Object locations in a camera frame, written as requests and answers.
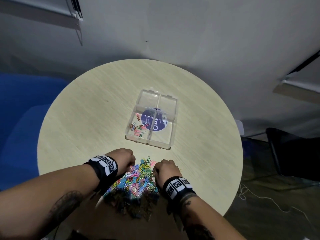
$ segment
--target person's left hand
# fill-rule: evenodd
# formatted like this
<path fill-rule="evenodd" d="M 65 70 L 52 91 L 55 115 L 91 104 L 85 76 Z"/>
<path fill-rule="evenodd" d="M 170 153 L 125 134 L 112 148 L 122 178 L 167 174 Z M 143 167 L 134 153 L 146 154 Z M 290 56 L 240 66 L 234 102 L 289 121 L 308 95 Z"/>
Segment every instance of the person's left hand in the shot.
<path fill-rule="evenodd" d="M 133 151 L 130 149 L 120 148 L 115 149 L 112 152 L 105 154 L 106 156 L 112 157 L 118 164 L 117 176 L 130 171 L 130 166 L 134 166 L 136 158 L 133 155 Z"/>

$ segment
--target wristband strap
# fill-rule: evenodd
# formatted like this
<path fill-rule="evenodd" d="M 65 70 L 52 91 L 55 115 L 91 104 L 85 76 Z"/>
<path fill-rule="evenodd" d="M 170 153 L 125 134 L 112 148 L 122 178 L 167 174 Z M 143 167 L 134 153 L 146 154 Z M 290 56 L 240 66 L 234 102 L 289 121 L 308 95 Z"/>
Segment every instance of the wristband strap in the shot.
<path fill-rule="evenodd" d="M 84 164 L 89 164 L 94 169 L 98 179 L 100 180 L 99 185 L 94 190 L 95 192 L 101 190 L 103 185 L 112 184 L 118 173 L 117 162 L 109 156 L 98 155 L 91 158 Z"/>
<path fill-rule="evenodd" d="M 184 177 L 174 176 L 169 178 L 163 185 L 163 193 L 168 200 L 167 213 L 179 212 L 181 200 L 189 194 L 197 195 L 191 184 Z"/>

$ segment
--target dark floor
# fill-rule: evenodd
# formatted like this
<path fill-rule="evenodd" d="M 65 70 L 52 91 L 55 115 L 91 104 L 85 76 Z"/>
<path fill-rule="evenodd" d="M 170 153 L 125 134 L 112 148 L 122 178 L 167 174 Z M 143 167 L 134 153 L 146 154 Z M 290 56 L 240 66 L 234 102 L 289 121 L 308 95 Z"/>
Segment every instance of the dark floor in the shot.
<path fill-rule="evenodd" d="M 250 192 L 246 200 L 236 196 L 225 218 L 248 240 L 320 239 L 320 187 L 318 182 L 277 175 L 267 142 L 242 138 L 244 150 L 241 183 Z"/>

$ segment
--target purple label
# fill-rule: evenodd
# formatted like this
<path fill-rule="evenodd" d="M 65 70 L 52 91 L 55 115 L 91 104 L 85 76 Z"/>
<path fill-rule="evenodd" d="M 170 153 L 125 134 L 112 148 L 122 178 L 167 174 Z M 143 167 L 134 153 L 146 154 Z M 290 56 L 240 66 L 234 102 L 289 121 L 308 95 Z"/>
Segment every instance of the purple label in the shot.
<path fill-rule="evenodd" d="M 154 115 L 155 115 L 155 112 L 148 109 L 146 109 L 141 115 L 141 122 L 149 124 L 146 126 L 148 130 L 151 129 Z M 167 124 L 168 124 L 168 121 L 166 120 L 166 117 L 162 113 L 158 112 L 154 119 L 153 131 L 163 130 L 167 126 Z"/>

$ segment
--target pile of paper clips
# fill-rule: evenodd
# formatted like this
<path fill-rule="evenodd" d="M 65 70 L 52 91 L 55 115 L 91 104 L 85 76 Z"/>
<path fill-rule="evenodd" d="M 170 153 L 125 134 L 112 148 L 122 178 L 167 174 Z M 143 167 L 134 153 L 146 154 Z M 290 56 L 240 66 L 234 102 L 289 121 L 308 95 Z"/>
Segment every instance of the pile of paper clips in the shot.
<path fill-rule="evenodd" d="M 138 113 L 136 113 L 136 115 L 137 115 L 138 121 L 141 121 L 140 115 Z M 146 130 L 149 124 L 147 122 L 143 122 L 141 125 L 138 125 L 138 126 L 135 126 L 135 124 L 136 123 L 134 122 L 130 125 L 130 130 L 134 131 L 135 136 L 142 137 L 143 134 L 146 133 L 146 131 L 142 131 L 142 130 Z"/>
<path fill-rule="evenodd" d="M 129 213 L 133 218 L 150 220 L 152 204 L 159 199 L 159 190 L 151 167 L 155 161 L 141 159 L 139 165 L 130 166 L 122 178 L 118 179 L 104 194 L 105 202 L 111 203 L 118 212 Z"/>

